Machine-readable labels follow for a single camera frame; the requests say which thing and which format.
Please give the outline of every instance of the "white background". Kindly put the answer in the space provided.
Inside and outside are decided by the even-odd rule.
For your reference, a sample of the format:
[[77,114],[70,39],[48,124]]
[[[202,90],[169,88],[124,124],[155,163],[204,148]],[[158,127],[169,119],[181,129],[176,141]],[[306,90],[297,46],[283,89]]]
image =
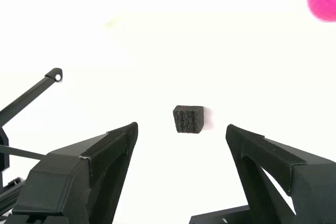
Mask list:
[[[306,0],[0,0],[0,108],[64,71],[4,130],[46,154],[138,122],[115,223],[187,224],[246,204],[230,123],[336,158],[335,28]],[[201,134],[176,105],[209,108]],[[36,164],[10,162],[5,182]]]

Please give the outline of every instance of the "black rod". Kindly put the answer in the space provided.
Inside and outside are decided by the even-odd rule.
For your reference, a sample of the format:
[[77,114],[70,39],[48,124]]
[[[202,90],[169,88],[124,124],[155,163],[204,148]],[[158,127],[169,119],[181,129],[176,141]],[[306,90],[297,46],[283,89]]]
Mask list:
[[42,80],[0,111],[0,127],[8,123],[14,116],[16,116],[44,91],[46,91],[52,84],[61,81],[62,78],[63,73],[60,68],[54,68],[52,71],[48,72]]
[[21,149],[16,149],[16,148],[8,147],[5,145],[0,145],[0,153],[18,156],[18,157],[27,157],[31,159],[37,159],[37,160],[41,160],[44,157],[43,154],[29,152],[29,151],[25,151]]

